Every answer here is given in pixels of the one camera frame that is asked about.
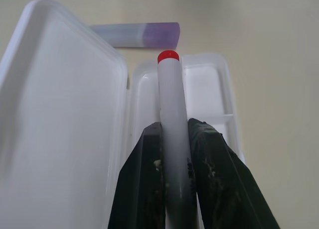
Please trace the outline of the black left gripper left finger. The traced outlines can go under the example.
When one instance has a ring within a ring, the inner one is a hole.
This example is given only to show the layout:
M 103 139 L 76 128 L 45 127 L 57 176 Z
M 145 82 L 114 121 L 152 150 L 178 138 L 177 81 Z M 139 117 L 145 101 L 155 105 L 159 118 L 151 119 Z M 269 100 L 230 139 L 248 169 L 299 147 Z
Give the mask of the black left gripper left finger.
M 160 122 L 143 130 L 120 170 L 108 229 L 165 229 Z

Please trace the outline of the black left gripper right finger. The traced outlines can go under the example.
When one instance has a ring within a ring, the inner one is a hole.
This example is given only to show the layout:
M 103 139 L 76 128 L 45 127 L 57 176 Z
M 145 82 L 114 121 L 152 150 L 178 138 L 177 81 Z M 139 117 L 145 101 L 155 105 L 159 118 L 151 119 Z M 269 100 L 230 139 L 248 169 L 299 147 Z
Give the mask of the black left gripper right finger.
M 206 122 L 188 120 L 191 160 L 205 229 L 280 229 L 252 173 Z

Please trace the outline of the white marker with red end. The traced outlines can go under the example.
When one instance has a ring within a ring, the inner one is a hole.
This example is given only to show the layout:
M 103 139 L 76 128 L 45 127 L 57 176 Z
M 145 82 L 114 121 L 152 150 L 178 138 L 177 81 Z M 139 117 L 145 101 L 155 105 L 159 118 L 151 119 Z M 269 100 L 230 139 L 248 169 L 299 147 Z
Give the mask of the white marker with red end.
M 169 229 L 197 229 L 195 176 L 190 156 L 182 65 L 179 55 L 158 56 L 159 108 Z

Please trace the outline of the white translucent plastic pencil case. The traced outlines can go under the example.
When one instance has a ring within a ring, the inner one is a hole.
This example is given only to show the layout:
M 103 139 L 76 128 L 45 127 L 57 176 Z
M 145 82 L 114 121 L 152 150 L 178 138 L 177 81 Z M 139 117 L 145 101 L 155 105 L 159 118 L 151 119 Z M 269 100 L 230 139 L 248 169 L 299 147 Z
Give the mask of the white translucent plastic pencil case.
M 225 59 L 179 59 L 187 121 L 215 127 L 244 163 Z M 0 229 L 108 229 L 120 170 L 154 122 L 158 59 L 129 78 L 68 9 L 31 1 L 0 62 Z

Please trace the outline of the white marker with purple cap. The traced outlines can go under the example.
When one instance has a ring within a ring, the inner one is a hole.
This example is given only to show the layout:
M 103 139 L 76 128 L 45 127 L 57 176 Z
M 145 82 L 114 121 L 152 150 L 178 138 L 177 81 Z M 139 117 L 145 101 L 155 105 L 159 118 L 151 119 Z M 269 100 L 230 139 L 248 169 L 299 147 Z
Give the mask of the white marker with purple cap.
M 177 22 L 104 24 L 90 28 L 117 48 L 175 49 L 180 36 Z

